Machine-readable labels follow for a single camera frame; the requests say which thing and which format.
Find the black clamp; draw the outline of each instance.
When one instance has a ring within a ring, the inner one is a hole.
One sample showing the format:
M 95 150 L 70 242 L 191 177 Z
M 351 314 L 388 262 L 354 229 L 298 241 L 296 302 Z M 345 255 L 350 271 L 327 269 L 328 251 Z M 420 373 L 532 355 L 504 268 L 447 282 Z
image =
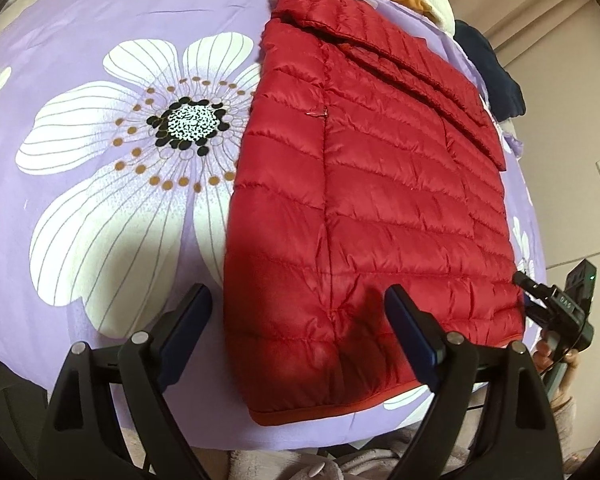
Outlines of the black clamp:
M 531 355 L 520 341 L 505 349 L 445 333 L 400 285 L 384 296 L 387 318 L 416 378 L 436 395 L 390 480 L 438 480 L 458 438 L 474 383 L 488 382 L 466 465 L 442 478 L 562 480 L 554 416 Z
M 39 449 L 40 480 L 208 480 L 162 397 L 175 384 L 211 316 L 211 293 L 194 285 L 151 331 L 92 350 L 77 342 L 58 377 Z M 131 462 L 111 397 L 126 402 L 155 475 Z

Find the black device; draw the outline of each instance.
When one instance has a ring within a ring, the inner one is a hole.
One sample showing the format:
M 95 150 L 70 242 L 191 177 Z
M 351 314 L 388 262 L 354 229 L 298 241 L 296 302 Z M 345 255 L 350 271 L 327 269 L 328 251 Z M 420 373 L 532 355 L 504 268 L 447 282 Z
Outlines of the black device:
M 549 345 L 554 350 L 555 363 L 542 375 L 542 382 L 549 399 L 555 392 L 567 370 L 561 362 L 570 349 L 583 351 L 593 341 L 594 329 L 589 322 L 591 301 L 596 285 L 596 267 L 589 260 L 582 260 L 566 278 L 564 291 L 556 285 L 548 287 L 536 283 L 523 272 L 516 272 L 513 283 L 520 286 L 533 301 L 525 304 L 525 315 L 547 332 Z

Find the flower center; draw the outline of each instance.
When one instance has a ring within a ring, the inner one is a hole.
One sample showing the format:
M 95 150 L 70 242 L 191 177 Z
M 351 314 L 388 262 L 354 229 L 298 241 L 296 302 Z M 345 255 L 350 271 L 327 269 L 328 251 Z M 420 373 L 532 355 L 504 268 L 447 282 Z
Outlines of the flower center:
M 155 145 L 170 145 L 174 150 L 188 150 L 196 145 L 196 153 L 209 153 L 206 142 L 218 132 L 225 132 L 230 124 L 222 121 L 226 114 L 224 103 L 211 104 L 208 99 L 193 101 L 190 97 L 171 103 L 160 117 L 151 116 L 146 122 L 155 130 Z
M 183 105 L 168 117 L 167 131 L 180 140 L 196 142 L 214 131 L 220 119 L 206 106 Z

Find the metal pin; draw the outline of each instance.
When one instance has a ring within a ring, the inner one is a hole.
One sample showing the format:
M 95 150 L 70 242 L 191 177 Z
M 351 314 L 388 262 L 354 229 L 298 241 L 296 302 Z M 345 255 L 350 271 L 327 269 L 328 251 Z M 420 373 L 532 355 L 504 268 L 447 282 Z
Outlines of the metal pin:
M 83 341 L 78 341 L 71 346 L 71 353 L 75 355 L 80 355 L 87 349 L 87 345 Z
M 513 343 L 511 343 L 511 349 L 516 354 L 523 354 L 526 352 L 526 346 L 522 341 L 514 341 Z
M 461 345 L 464 342 L 464 336 L 459 332 L 449 332 L 446 335 L 446 340 L 452 345 Z
M 131 342 L 134 345 L 141 345 L 149 341 L 149 335 L 147 332 L 136 332 L 131 336 Z

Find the purple bedsheet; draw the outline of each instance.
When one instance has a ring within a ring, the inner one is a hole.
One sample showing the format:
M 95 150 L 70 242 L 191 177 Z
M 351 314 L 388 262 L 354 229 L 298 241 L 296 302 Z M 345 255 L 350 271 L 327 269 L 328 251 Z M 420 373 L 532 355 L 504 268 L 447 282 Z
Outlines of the purple bedsheet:
M 451 38 L 398 4 L 366 1 L 487 98 Z M 166 393 L 192 446 L 327 446 L 424 416 L 421 387 L 364 412 L 264 428 L 232 383 L 223 229 L 269 16 L 270 0 L 40 0 L 0 34 L 0 360 L 17 374 L 51 389 L 72 342 L 116 343 L 203 282 L 212 320 Z M 160 134 L 156 114 L 176 102 Z M 518 267 L 544 282 L 531 199 L 503 146 Z M 528 327 L 525 343 L 537 336 Z

